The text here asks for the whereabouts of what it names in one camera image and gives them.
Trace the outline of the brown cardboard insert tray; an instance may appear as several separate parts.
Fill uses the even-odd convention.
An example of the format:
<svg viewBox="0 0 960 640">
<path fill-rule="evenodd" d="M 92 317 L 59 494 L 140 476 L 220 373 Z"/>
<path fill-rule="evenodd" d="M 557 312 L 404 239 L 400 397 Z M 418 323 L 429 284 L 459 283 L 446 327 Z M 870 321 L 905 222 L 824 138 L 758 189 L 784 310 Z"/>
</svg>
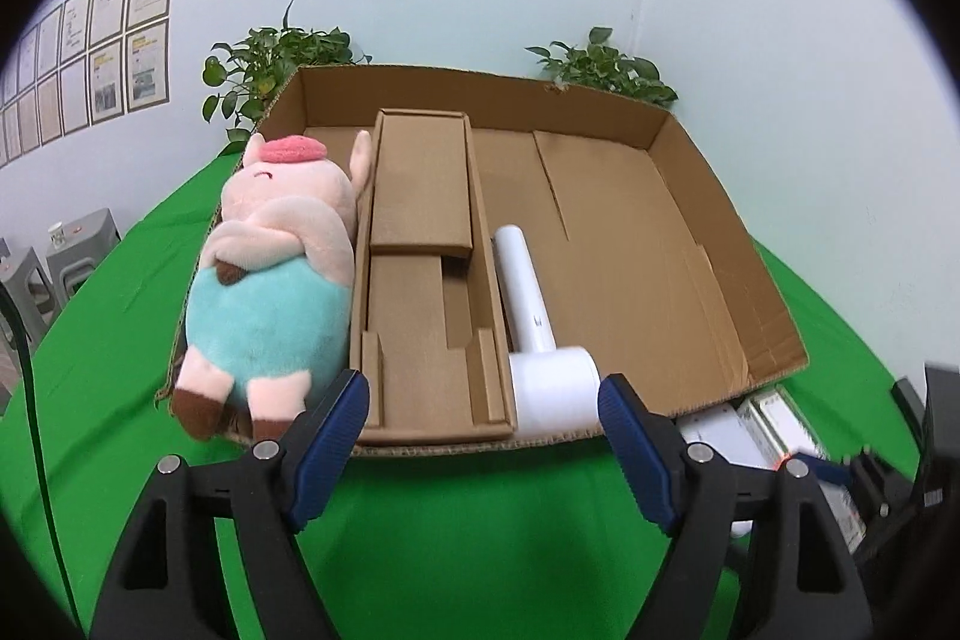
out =
<svg viewBox="0 0 960 640">
<path fill-rule="evenodd" d="M 384 109 L 359 203 L 350 364 L 368 379 L 361 447 L 487 447 L 516 432 L 508 338 L 472 125 Z"/>
</svg>

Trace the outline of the right potted green plant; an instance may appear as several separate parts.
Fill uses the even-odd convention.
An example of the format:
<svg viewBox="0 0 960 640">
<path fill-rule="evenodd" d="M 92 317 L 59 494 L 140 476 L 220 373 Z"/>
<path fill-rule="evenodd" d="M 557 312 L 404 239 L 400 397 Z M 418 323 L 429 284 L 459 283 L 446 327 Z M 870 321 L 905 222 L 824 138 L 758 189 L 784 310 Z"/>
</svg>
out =
<svg viewBox="0 0 960 640">
<path fill-rule="evenodd" d="M 615 47 L 612 34 L 608 26 L 594 26 L 582 46 L 551 41 L 526 52 L 537 57 L 540 71 L 555 86 L 583 86 L 670 109 L 679 100 L 677 91 L 652 60 Z"/>
</svg>

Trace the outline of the left potted green plant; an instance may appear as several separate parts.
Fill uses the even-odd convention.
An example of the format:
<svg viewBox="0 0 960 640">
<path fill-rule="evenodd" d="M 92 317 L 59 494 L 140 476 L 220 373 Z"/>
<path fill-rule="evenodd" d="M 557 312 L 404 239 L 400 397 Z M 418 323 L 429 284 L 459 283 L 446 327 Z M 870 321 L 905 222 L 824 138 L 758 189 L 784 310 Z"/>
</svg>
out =
<svg viewBox="0 0 960 640">
<path fill-rule="evenodd" d="M 278 26 L 251 28 L 233 44 L 218 41 L 203 60 L 200 78 L 208 89 L 200 108 L 206 124 L 220 115 L 230 145 L 245 142 L 300 68 L 356 67 L 373 57 L 338 26 L 291 25 L 288 3 Z"/>
</svg>

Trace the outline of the white boxed item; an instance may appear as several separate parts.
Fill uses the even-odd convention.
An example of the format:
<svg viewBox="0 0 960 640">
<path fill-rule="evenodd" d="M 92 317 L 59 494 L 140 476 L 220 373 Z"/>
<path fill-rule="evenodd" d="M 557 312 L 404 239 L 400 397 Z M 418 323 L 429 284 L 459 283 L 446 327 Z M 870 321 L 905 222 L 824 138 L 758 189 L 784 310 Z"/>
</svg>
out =
<svg viewBox="0 0 960 640">
<path fill-rule="evenodd" d="M 732 464 L 777 470 L 786 459 L 827 459 L 820 440 L 786 390 L 771 388 L 739 404 L 722 403 L 675 419 L 686 442 L 703 442 Z"/>
</svg>

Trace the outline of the pink pig plush toy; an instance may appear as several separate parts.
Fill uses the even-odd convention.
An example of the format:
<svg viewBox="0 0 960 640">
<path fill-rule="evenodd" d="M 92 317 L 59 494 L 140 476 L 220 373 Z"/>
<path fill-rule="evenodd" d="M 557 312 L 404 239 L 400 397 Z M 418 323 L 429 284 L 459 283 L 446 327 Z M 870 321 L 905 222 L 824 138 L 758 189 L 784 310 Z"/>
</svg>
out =
<svg viewBox="0 0 960 640">
<path fill-rule="evenodd" d="M 345 166 L 311 136 L 249 138 L 185 301 L 171 413 L 187 435 L 208 440 L 239 413 L 257 440 L 277 438 L 345 369 L 371 169 L 366 130 Z"/>
</svg>

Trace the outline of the framed certificates on wall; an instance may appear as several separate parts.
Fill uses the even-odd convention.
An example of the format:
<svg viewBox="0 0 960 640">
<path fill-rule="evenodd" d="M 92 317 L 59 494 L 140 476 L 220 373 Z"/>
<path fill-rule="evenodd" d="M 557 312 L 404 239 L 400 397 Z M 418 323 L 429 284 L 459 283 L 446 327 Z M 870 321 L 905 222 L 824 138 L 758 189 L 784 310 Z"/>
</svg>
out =
<svg viewBox="0 0 960 640">
<path fill-rule="evenodd" d="M 172 0 L 49 0 L 2 57 L 2 163 L 171 99 Z"/>
</svg>

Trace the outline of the potted green plant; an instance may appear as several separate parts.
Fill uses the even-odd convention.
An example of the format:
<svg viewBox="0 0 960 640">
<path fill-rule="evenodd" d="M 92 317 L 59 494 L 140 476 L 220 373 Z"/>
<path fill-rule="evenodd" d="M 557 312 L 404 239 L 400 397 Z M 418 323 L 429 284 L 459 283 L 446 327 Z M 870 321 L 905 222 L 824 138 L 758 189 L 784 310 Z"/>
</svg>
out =
<svg viewBox="0 0 960 640">
<path fill-rule="evenodd" d="M 245 142 L 300 68 L 356 67 L 373 57 L 338 26 L 291 25 L 288 3 L 278 26 L 251 28 L 233 44 L 218 41 L 203 60 L 200 78 L 208 89 L 200 108 L 206 124 L 220 115 L 230 145 Z"/>
<path fill-rule="evenodd" d="M 583 86 L 670 109 L 679 100 L 677 91 L 652 60 L 615 47 L 612 34 L 608 26 L 594 26 L 582 46 L 551 41 L 526 52 L 537 57 L 540 71 L 555 86 Z"/>
</svg>

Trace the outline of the grey plastic stools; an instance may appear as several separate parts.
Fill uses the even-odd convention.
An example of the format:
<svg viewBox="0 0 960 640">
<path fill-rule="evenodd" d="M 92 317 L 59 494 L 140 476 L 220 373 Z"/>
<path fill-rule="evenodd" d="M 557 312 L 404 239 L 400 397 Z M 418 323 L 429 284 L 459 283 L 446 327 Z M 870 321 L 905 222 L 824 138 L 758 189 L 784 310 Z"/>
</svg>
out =
<svg viewBox="0 0 960 640">
<path fill-rule="evenodd" d="M 39 346 L 62 308 L 120 241 L 114 216 L 103 208 L 55 224 L 43 262 L 34 248 L 3 257 L 2 287 L 13 299 L 31 349 Z"/>
</svg>

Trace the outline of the white hair dryer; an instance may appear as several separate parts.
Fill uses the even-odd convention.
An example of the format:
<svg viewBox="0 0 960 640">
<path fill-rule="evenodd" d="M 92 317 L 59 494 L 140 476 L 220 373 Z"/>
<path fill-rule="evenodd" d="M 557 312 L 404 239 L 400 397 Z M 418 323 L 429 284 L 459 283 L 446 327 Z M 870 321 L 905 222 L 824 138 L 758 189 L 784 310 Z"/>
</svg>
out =
<svg viewBox="0 0 960 640">
<path fill-rule="evenodd" d="M 540 440 L 597 429 L 599 369 L 585 347 L 556 344 L 523 229 L 496 229 L 493 253 L 511 339 L 514 435 Z"/>
</svg>

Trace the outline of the large flat cardboard box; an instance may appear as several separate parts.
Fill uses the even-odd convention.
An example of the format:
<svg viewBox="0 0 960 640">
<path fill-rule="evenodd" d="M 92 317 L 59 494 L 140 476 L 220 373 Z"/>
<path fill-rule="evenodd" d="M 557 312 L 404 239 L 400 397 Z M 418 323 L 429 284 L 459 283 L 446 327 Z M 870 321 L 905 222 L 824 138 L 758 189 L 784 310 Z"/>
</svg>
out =
<svg viewBox="0 0 960 640">
<path fill-rule="evenodd" d="M 807 364 L 799 331 L 706 159 L 672 113 L 587 88 L 445 68 L 306 67 L 260 122 L 345 163 L 384 109 L 462 112 L 490 236 L 521 227 L 556 341 L 585 347 L 656 413 L 753 392 Z M 512 434 L 487 447 L 529 448 Z"/>
</svg>

